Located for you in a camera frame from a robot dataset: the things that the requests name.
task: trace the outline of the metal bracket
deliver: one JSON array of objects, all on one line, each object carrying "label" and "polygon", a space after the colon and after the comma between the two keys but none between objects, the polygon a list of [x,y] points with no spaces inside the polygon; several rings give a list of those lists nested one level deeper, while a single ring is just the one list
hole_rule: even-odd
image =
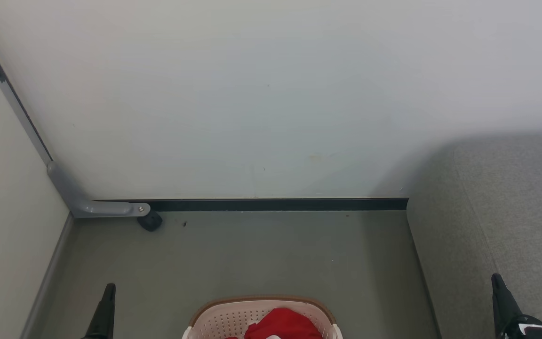
[{"label": "metal bracket", "polygon": [[87,198],[55,161],[47,164],[47,174],[75,218],[143,217],[150,212],[146,203],[96,202]]}]

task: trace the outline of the red cloth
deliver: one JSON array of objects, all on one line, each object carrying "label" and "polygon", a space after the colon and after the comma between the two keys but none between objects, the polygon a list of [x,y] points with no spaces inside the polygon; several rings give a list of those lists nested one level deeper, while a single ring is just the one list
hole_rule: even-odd
[{"label": "red cloth", "polygon": [[273,309],[258,324],[248,326],[244,339],[267,339],[272,335],[281,339],[323,339],[307,317],[288,308]]}]

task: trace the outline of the gray floor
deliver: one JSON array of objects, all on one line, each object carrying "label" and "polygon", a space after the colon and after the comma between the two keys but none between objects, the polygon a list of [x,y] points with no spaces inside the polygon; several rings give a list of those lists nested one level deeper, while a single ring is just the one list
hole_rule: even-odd
[{"label": "gray floor", "polygon": [[405,212],[174,212],[78,222],[35,338],[84,335],[106,283],[115,339],[179,339],[217,298],[295,294],[333,311],[347,339],[436,339]]}]

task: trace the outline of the laundry basket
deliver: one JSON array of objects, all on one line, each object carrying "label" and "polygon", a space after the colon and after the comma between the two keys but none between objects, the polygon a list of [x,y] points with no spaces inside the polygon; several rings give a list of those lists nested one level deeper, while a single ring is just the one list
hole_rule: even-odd
[{"label": "laundry basket", "polygon": [[262,320],[272,309],[289,308],[308,317],[323,339],[342,339],[332,313],[322,303],[292,296],[254,296],[209,302],[191,318],[182,339],[242,339],[250,324]]}]

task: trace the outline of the white wall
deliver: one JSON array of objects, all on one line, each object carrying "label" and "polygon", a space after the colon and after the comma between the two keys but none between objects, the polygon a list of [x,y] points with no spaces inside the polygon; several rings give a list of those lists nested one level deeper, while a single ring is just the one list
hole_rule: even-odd
[{"label": "white wall", "polygon": [[67,215],[0,90],[0,339],[20,337]]},{"label": "white wall", "polygon": [[0,58],[96,198],[407,196],[542,130],[542,0],[0,0]]}]

